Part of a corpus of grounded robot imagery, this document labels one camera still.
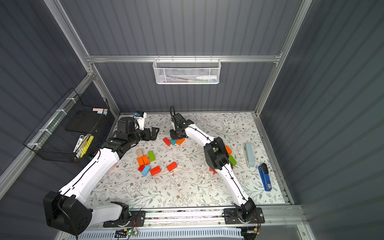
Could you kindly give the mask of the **orange rectangular block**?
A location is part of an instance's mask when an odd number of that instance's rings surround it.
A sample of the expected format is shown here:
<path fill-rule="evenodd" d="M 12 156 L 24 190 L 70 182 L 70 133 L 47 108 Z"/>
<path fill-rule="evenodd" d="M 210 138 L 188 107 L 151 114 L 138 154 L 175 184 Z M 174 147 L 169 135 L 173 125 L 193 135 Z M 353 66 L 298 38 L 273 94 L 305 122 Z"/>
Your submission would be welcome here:
<path fill-rule="evenodd" d="M 177 145 L 181 145 L 184 141 L 185 141 L 186 139 L 185 138 L 183 138 L 183 139 L 179 139 L 179 140 L 177 140 Z"/>

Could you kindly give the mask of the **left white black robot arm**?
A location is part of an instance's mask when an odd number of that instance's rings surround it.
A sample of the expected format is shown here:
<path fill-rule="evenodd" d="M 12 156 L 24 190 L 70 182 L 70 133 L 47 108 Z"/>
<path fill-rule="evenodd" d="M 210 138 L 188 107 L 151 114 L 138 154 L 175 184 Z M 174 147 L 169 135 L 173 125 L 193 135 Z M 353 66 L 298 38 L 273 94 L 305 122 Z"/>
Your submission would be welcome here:
<path fill-rule="evenodd" d="M 113 227 L 127 226 L 134 219 L 129 206 L 111 202 L 107 206 L 89 208 L 86 200 L 101 178 L 131 148 L 141 141 L 157 139 L 159 128 L 145 128 L 146 115 L 121 118 L 115 137 L 104 141 L 93 159 L 58 192 L 48 192 L 43 199 L 49 227 L 77 237 L 88 226 L 100 223 Z"/>

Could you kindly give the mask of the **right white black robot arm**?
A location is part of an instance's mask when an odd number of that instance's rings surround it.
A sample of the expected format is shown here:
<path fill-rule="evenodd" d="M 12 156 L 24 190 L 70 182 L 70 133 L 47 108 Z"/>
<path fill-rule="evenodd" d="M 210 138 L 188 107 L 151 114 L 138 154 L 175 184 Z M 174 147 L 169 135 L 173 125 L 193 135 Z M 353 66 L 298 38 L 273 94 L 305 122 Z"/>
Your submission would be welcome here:
<path fill-rule="evenodd" d="M 230 155 L 223 140 L 203 132 L 193 121 L 185 119 L 180 113 L 176 113 L 174 106 L 170 107 L 170 115 L 173 127 L 170 130 L 171 139 L 190 138 L 201 145 L 208 166 L 217 172 L 230 191 L 239 220 L 243 223 L 255 220 L 257 218 L 257 206 L 236 178 L 231 167 Z"/>

